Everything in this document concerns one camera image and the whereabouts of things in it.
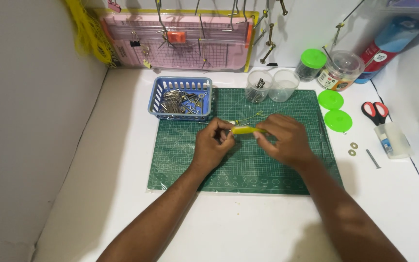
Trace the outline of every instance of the red and black scissors handle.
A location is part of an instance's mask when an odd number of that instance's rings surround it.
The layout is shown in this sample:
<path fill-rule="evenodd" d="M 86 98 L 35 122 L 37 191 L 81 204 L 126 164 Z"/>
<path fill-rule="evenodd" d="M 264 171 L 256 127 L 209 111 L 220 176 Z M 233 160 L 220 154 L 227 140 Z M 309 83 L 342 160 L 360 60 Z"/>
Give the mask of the red and black scissors handle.
<path fill-rule="evenodd" d="M 368 112 L 365 109 L 365 106 L 368 105 L 370 107 L 370 112 Z M 380 125 L 386 123 L 386 117 L 389 115 L 389 109 L 387 109 L 387 106 L 382 104 L 381 102 L 364 102 L 364 104 L 361 105 L 361 111 L 365 116 L 367 116 L 375 125 Z"/>

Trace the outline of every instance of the green jar lid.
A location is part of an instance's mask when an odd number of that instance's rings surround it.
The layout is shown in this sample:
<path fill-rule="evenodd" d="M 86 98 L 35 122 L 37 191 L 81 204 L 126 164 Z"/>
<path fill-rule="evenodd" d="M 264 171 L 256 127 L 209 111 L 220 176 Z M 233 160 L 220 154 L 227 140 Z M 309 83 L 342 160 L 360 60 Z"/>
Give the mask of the green jar lid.
<path fill-rule="evenodd" d="M 335 132 L 344 133 L 352 127 L 352 118 L 342 110 L 334 109 L 324 115 L 324 122 Z"/>
<path fill-rule="evenodd" d="M 337 91 L 324 90 L 318 95 L 318 102 L 325 109 L 340 109 L 344 104 L 344 98 Z"/>
<path fill-rule="evenodd" d="M 300 60 L 309 68 L 319 69 L 326 64 L 327 57 L 321 50 L 307 49 L 302 53 Z"/>

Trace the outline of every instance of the person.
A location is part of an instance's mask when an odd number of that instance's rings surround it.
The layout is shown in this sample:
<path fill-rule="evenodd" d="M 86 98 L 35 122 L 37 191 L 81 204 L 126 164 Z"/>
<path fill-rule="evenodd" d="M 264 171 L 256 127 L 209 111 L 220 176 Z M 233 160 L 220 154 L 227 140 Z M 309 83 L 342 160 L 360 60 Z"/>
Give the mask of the person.
<path fill-rule="evenodd" d="M 232 127 L 229 122 L 214 118 L 200 130 L 189 168 L 116 236 L 97 262 L 157 260 L 198 186 L 236 144 L 232 133 L 226 134 Z M 329 238 L 344 262 L 406 261 L 363 209 L 327 173 L 311 151 L 302 124 L 291 117 L 274 114 L 257 127 L 277 139 L 273 145 L 263 134 L 255 132 L 258 145 L 302 177 Z"/>

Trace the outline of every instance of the yellow tool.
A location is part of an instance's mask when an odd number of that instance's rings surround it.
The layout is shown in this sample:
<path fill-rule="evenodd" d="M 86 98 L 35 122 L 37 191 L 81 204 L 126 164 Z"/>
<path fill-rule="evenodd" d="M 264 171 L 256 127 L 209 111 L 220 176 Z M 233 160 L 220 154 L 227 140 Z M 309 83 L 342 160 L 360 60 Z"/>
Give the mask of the yellow tool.
<path fill-rule="evenodd" d="M 253 132 L 261 132 L 261 133 L 267 132 L 264 129 L 260 129 L 256 127 L 249 127 L 249 126 L 235 126 L 231 129 L 231 131 L 232 131 L 232 134 L 234 135 L 251 134 Z"/>

